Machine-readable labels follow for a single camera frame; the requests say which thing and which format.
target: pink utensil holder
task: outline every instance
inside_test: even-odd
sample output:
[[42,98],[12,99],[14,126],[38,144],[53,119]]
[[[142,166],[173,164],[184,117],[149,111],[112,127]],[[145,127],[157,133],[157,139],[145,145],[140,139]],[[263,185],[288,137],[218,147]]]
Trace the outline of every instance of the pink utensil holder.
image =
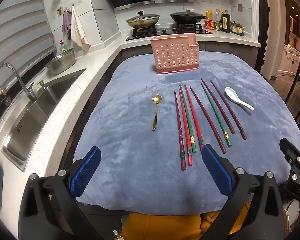
[[157,74],[199,68],[199,44],[195,33],[155,36],[150,41]]

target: green can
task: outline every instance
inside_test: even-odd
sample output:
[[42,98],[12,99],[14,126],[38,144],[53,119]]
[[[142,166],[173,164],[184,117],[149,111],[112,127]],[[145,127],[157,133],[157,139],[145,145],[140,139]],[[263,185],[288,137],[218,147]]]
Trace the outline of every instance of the green can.
[[214,25],[215,30],[220,31],[220,23],[216,22]]

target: stainless steel sink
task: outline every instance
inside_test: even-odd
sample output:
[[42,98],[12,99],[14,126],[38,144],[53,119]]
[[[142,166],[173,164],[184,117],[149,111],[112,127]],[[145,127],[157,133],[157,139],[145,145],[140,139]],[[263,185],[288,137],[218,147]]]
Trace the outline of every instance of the stainless steel sink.
[[7,135],[3,152],[20,170],[25,170],[31,149],[50,114],[83,71],[46,83],[46,89],[39,90],[37,100],[29,102],[17,118]]

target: gold spoon handle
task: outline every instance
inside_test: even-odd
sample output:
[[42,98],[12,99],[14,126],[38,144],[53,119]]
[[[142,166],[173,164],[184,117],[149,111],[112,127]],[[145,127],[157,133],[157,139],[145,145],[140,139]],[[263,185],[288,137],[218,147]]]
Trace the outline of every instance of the gold spoon handle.
[[155,114],[152,122],[151,129],[154,131],[157,128],[157,115],[158,115],[158,104],[155,104]]

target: basket base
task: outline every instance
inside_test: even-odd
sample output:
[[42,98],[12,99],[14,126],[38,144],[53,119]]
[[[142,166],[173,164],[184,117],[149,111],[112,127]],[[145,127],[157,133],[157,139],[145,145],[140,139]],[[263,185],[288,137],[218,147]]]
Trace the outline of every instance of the basket base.
[[169,73],[175,73],[175,72],[183,72],[188,70],[194,70],[198,69],[199,64],[192,64],[187,66],[178,66],[178,67],[172,67],[172,68],[156,68],[155,71],[157,74],[169,74]]

